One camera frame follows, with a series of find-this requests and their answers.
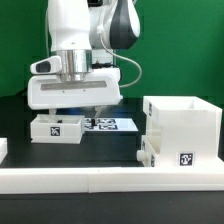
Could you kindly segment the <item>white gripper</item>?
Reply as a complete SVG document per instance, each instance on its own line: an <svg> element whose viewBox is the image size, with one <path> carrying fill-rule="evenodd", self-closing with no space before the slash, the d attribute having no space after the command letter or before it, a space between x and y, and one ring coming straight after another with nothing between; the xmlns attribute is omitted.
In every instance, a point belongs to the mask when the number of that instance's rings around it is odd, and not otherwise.
<svg viewBox="0 0 224 224"><path fill-rule="evenodd" d="M92 126L97 125L103 106L117 105L122 96L118 68L95 69L83 81L62 82L59 75L33 76L28 83L28 105L33 110L51 109L49 114L59 120L56 109L96 107Z"/></svg>

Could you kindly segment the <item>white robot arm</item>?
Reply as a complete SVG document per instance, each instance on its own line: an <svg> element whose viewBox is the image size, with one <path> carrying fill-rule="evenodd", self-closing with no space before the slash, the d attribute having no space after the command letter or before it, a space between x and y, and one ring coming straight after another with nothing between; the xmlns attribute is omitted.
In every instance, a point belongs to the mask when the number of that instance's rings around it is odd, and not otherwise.
<svg viewBox="0 0 224 224"><path fill-rule="evenodd" d="M93 67L92 52L128 49L140 35L133 0L106 0L91 7L87 0L48 0L46 11L51 36L51 56L30 66L28 105L47 109L60 123L56 111L72 107L116 105L120 71Z"/></svg>

